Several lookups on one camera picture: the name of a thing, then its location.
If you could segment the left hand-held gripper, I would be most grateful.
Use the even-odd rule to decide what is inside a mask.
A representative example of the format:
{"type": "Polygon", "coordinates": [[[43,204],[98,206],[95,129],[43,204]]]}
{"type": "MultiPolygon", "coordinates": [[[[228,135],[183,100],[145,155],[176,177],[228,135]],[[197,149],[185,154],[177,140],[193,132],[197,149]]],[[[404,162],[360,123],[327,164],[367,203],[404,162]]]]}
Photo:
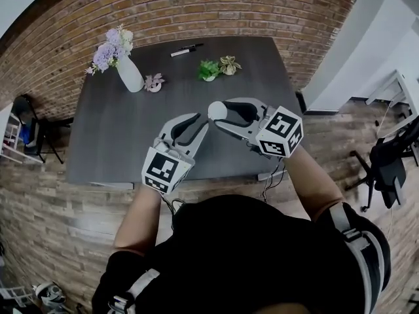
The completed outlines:
{"type": "Polygon", "coordinates": [[[177,116],[167,121],[151,146],[141,171],[142,183],[161,194],[169,194],[194,167],[194,157],[204,140],[209,122],[201,124],[186,143],[175,140],[200,118],[199,113],[177,116]]]}

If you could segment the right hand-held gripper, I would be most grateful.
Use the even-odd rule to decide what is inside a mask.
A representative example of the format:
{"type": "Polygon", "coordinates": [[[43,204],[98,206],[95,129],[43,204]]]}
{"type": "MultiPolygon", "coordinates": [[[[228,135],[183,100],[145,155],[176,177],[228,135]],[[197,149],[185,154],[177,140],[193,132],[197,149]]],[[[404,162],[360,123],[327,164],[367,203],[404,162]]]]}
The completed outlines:
{"type": "Polygon", "coordinates": [[[252,97],[228,99],[223,104],[249,123],[214,120],[215,126],[234,138],[252,139],[247,145],[261,156],[289,158],[303,138],[302,118],[285,107],[266,108],[252,97]]]}

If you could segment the small white round object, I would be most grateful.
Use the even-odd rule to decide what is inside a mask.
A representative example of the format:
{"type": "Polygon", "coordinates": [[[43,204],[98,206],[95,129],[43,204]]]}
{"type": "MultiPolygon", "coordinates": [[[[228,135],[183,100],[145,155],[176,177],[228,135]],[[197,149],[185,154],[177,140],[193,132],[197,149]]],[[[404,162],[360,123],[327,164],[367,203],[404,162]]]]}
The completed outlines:
{"type": "Polygon", "coordinates": [[[227,107],[222,101],[214,101],[208,107],[208,118],[211,120],[224,120],[227,114],[227,107]]]}

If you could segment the person's right forearm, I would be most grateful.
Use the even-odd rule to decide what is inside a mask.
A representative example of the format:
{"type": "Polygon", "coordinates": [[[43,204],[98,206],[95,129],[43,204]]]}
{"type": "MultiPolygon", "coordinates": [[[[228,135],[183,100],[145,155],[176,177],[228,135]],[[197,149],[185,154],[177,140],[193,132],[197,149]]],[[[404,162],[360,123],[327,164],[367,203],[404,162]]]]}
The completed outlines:
{"type": "Polygon", "coordinates": [[[316,221],[328,208],[344,201],[340,188],[302,146],[283,162],[311,220],[316,221]]]}

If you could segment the person's left forearm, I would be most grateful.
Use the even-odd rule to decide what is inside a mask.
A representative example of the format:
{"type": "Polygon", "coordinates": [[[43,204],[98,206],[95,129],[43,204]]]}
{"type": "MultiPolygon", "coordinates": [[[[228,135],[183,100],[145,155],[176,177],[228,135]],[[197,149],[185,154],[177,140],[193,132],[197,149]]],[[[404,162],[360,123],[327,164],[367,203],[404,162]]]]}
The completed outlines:
{"type": "Polygon", "coordinates": [[[155,247],[161,201],[158,191],[140,185],[115,236],[116,251],[144,256],[155,247]]]}

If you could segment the small variegated potted plant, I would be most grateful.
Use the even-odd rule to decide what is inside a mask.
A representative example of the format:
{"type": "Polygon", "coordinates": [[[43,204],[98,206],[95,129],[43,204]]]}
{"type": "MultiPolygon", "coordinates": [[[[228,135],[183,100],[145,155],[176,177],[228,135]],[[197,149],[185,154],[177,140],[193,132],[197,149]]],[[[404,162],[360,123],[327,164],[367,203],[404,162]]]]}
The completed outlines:
{"type": "Polygon", "coordinates": [[[242,66],[236,62],[236,58],[234,56],[220,57],[220,73],[228,76],[233,76],[238,69],[242,69],[242,66]]]}

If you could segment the small pink potted plant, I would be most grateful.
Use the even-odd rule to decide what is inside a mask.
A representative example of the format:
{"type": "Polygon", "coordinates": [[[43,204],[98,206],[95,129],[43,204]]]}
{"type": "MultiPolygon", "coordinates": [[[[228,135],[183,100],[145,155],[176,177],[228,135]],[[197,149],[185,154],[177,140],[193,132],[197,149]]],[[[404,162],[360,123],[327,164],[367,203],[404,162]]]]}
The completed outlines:
{"type": "Polygon", "coordinates": [[[145,90],[157,93],[161,90],[162,84],[165,82],[161,73],[155,75],[147,75],[145,79],[145,90]]]}

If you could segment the small green potted plant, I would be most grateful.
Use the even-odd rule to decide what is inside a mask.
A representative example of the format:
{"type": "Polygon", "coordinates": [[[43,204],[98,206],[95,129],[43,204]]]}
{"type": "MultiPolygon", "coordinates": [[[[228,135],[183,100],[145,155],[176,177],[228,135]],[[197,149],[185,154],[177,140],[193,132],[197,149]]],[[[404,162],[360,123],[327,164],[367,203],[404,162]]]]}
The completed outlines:
{"type": "Polygon", "coordinates": [[[219,75],[219,62],[213,60],[202,60],[199,65],[198,78],[206,82],[214,81],[219,75]]]}

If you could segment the white table leg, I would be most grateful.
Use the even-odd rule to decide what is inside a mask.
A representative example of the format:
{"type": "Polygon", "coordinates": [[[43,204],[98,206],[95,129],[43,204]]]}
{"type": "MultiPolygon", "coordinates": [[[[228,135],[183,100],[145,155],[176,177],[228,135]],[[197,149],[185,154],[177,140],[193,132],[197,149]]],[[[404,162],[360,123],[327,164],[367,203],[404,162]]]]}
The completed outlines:
{"type": "Polygon", "coordinates": [[[287,172],[286,170],[279,170],[279,171],[275,171],[273,173],[260,173],[257,175],[257,180],[258,181],[265,181],[267,179],[269,179],[270,177],[276,177],[278,175],[282,175],[282,173],[287,172]]]}
{"type": "Polygon", "coordinates": [[[133,183],[91,183],[92,185],[115,188],[119,190],[133,190],[133,183]]]}

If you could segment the white ceramic vase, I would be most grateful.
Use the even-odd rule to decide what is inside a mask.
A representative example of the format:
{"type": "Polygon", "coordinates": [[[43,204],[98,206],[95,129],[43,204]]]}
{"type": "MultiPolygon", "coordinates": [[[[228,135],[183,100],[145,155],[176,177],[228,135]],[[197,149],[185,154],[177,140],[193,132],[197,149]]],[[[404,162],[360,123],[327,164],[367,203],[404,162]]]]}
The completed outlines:
{"type": "Polygon", "coordinates": [[[129,92],[136,93],[142,90],[145,81],[129,56],[124,56],[118,61],[117,71],[129,92]]]}

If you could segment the black and white marker pen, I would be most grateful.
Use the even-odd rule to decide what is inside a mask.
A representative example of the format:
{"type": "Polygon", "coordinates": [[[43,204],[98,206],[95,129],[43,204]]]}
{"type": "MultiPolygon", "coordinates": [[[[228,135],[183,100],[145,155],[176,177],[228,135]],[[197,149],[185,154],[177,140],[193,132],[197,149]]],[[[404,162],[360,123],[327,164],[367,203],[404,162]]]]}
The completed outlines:
{"type": "Polygon", "coordinates": [[[191,45],[188,45],[188,46],[184,46],[182,48],[179,48],[177,51],[172,52],[170,54],[170,57],[174,58],[176,56],[180,56],[180,55],[183,55],[183,54],[194,52],[194,51],[196,51],[197,48],[199,48],[203,45],[204,45],[203,43],[196,43],[196,44],[191,44],[191,45]]]}

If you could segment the purple flower bouquet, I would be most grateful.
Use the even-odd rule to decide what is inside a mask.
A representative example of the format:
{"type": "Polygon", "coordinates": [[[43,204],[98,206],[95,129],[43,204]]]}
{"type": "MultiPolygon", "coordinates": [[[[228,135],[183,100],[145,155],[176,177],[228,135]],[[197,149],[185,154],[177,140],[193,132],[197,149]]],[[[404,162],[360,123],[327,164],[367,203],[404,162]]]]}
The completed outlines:
{"type": "Polygon", "coordinates": [[[105,34],[106,41],[98,46],[91,65],[84,70],[87,75],[103,73],[109,67],[116,67],[120,61],[128,57],[134,47],[132,31],[124,29],[121,24],[108,30],[105,34]]]}

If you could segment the black folding chair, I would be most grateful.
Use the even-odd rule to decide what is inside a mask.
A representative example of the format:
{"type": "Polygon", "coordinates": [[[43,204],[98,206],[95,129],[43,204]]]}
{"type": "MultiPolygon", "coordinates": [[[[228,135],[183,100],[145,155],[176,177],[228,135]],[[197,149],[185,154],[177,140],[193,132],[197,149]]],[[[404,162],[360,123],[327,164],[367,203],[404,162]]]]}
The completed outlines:
{"type": "Polygon", "coordinates": [[[37,121],[34,141],[28,145],[24,145],[25,156],[36,156],[42,163],[45,163],[42,154],[54,154],[58,161],[64,164],[64,161],[60,158],[53,145],[52,133],[59,128],[70,128],[74,121],[73,117],[55,121],[47,118],[39,118],[28,95],[18,96],[14,100],[12,114],[21,124],[29,124],[32,118],[37,121]]]}

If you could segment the person's black shirt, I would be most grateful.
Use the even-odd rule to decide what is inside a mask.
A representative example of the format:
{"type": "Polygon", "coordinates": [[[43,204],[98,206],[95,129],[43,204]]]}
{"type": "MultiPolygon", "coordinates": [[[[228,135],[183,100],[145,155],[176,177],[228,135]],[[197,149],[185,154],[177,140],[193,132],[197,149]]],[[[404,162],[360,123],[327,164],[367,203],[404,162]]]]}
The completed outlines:
{"type": "Polygon", "coordinates": [[[108,314],[115,296],[136,314],[250,314],[286,303],[364,314],[365,307],[361,269],[329,211],[311,221],[240,195],[183,205],[172,236],[144,256],[113,253],[93,314],[108,314]]]}

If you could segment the black office chair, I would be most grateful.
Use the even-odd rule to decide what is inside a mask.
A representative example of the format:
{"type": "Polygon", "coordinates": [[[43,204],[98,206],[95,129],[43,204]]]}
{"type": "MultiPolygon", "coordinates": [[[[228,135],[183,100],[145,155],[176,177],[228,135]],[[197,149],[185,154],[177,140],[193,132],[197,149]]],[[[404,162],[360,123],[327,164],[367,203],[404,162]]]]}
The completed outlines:
{"type": "Polygon", "coordinates": [[[383,138],[376,142],[369,154],[370,164],[361,157],[358,151],[353,150],[350,156],[355,156],[366,176],[354,184],[347,186],[349,191],[363,183],[369,187],[367,205],[361,207],[361,212],[366,212],[371,207],[373,191],[382,194],[384,205],[391,209],[394,203],[403,205],[405,198],[402,187],[407,178],[407,172],[402,159],[406,156],[405,150],[419,138],[419,117],[415,118],[404,131],[397,134],[392,140],[385,142],[383,138]]]}

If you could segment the white desk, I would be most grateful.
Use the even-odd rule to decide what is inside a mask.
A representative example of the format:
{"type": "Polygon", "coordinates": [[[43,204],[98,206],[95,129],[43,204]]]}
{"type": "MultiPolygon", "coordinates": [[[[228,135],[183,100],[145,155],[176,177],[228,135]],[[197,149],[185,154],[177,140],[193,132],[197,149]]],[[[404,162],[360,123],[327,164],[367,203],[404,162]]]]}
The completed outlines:
{"type": "Polygon", "coordinates": [[[397,69],[386,81],[375,89],[375,91],[365,100],[365,104],[370,105],[372,102],[377,100],[394,83],[398,85],[399,91],[391,98],[386,111],[394,107],[397,103],[404,102],[409,105],[411,114],[394,127],[387,130],[381,130],[382,124],[379,124],[377,131],[378,138],[386,138],[393,135],[419,117],[419,82],[415,78],[410,77],[406,73],[400,72],[397,69]]]}

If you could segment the blue item on chair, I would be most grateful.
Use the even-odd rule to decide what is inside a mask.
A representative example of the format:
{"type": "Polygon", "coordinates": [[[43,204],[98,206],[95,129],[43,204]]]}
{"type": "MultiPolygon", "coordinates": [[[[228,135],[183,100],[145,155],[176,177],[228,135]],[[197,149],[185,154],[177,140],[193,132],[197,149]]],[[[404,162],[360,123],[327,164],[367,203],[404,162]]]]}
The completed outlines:
{"type": "Polygon", "coordinates": [[[32,143],[35,139],[36,119],[32,118],[29,124],[22,124],[19,137],[25,145],[32,143]]]}

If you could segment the white side table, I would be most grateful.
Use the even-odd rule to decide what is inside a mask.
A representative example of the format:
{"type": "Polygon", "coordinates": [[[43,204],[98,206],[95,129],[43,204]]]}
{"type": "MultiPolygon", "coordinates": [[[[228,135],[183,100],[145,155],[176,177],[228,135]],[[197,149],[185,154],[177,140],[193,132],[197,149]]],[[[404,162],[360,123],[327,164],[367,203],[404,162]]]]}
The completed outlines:
{"type": "Polygon", "coordinates": [[[10,147],[16,149],[18,134],[20,133],[20,123],[16,125],[9,122],[10,116],[12,115],[12,108],[13,103],[9,103],[0,111],[0,157],[9,159],[18,164],[23,164],[23,161],[5,154],[5,150],[10,150],[10,147]]]}

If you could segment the grey and white shoe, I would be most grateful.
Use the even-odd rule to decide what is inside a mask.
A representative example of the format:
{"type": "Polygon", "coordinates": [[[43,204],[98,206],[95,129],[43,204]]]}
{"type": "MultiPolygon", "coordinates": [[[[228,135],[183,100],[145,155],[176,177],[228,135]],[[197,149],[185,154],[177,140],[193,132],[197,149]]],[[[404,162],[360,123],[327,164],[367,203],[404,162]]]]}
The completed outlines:
{"type": "Polygon", "coordinates": [[[33,285],[35,295],[48,309],[47,314],[68,314],[64,308],[66,297],[63,290],[55,282],[33,285]]]}

